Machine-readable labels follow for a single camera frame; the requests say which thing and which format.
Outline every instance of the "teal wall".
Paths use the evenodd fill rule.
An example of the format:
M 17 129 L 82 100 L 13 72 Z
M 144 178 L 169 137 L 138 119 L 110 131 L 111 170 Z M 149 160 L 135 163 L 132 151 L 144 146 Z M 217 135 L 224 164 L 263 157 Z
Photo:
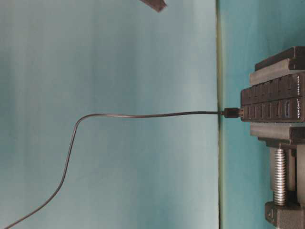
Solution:
M 213 0 L 0 3 L 0 228 L 61 178 L 93 112 L 216 110 Z M 80 125 L 58 196 L 16 228 L 218 228 L 216 116 Z
M 240 105 L 257 62 L 305 45 L 304 7 L 303 0 L 218 0 L 221 107 Z M 221 131 L 222 228 L 274 228 L 264 219 L 272 200 L 267 147 L 240 120 L 222 120 Z

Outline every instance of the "usb port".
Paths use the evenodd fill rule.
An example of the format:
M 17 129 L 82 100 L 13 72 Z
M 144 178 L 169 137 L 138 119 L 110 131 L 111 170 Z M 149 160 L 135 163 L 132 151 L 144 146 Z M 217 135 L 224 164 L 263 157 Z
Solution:
M 285 103 L 285 117 L 289 118 L 290 117 L 290 102 L 287 101 Z
M 291 88 L 292 88 L 292 77 L 291 75 L 289 75 L 287 78 L 287 89 L 291 90 Z
M 263 105 L 258 105 L 259 119 L 263 118 Z
M 276 118 L 280 117 L 280 111 L 281 111 L 280 102 L 277 102 L 275 104 L 275 116 L 276 116 Z
M 268 105 L 268 118 L 271 118 L 271 110 L 272 110 L 272 105 Z
M 255 119 L 256 118 L 256 107 L 255 106 L 252 107 L 252 111 L 253 111 L 253 118 Z
M 250 106 L 247 107 L 247 117 L 251 119 Z

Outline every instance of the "black object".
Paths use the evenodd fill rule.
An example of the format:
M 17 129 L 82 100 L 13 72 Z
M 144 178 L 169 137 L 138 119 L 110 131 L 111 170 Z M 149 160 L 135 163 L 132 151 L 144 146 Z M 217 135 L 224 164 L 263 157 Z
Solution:
M 160 12 L 166 7 L 166 4 L 163 0 L 141 0 L 141 1 L 152 7 L 157 12 Z
M 265 204 L 265 219 L 276 228 L 305 229 L 304 216 L 304 208 L 298 204 L 289 203 L 284 207 L 274 202 Z
M 255 70 L 258 71 L 262 68 L 280 62 L 284 59 L 295 59 L 299 57 L 305 57 L 305 46 L 294 46 L 287 49 L 277 55 L 271 56 L 255 65 Z
M 225 108 L 223 111 L 221 111 L 221 115 L 223 115 L 225 118 L 238 118 L 241 116 L 241 110 L 236 107 Z
M 244 122 L 304 122 L 305 73 L 283 76 L 241 91 Z

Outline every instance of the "black usb hub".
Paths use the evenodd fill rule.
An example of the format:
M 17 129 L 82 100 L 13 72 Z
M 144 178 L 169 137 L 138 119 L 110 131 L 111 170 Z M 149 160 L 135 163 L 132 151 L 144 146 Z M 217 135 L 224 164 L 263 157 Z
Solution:
M 296 46 L 255 66 L 241 91 L 244 122 L 305 122 L 305 47 Z

